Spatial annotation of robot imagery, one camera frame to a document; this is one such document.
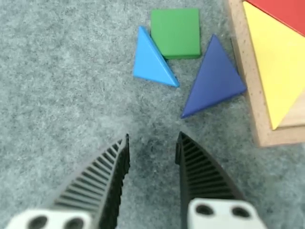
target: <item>yellow triangle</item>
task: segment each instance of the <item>yellow triangle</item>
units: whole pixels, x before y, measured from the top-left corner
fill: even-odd
[[[243,4],[274,130],[305,89],[305,37]]]

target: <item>red piece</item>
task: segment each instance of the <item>red piece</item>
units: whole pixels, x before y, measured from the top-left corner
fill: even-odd
[[[305,36],[305,0],[246,0]]]

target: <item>triangle block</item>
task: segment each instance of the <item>triangle block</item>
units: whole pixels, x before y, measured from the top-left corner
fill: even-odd
[[[220,103],[246,90],[220,41],[213,35],[181,118]]]
[[[260,10],[305,36],[305,0],[247,0]]]
[[[275,130],[305,89],[305,37],[250,3],[243,4]]]
[[[146,80],[179,87],[179,82],[143,26],[139,27],[133,75]]]

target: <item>screw hole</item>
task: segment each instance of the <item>screw hole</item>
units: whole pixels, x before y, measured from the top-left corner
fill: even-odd
[[[32,219],[28,225],[28,229],[41,229],[47,224],[48,218],[45,216],[38,216]]]
[[[65,225],[65,229],[82,229],[84,225],[84,222],[81,218],[74,218],[69,220],[66,225]]]
[[[242,217],[242,218],[249,218],[250,217],[249,212],[247,210],[245,210],[244,208],[241,208],[241,207],[233,208],[232,212],[233,212],[233,215],[239,216],[239,217]]]
[[[213,210],[209,206],[203,205],[203,204],[198,205],[196,207],[196,211],[197,211],[197,213],[206,215],[206,216],[210,216],[210,215],[214,214]]]

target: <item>wooden block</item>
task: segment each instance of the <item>wooden block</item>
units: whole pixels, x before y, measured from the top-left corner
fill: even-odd
[[[250,32],[241,0],[226,0],[232,43],[240,75],[248,90],[247,98],[254,120],[254,134],[260,146],[274,146],[305,142],[305,126],[294,126],[272,130],[263,87],[250,38]]]
[[[260,10],[305,36],[304,0],[247,0]]]
[[[305,37],[249,2],[243,4],[275,130],[305,89]]]
[[[152,10],[151,35],[166,59],[199,58],[198,9]]]
[[[280,123],[280,127],[305,125],[305,90]]]

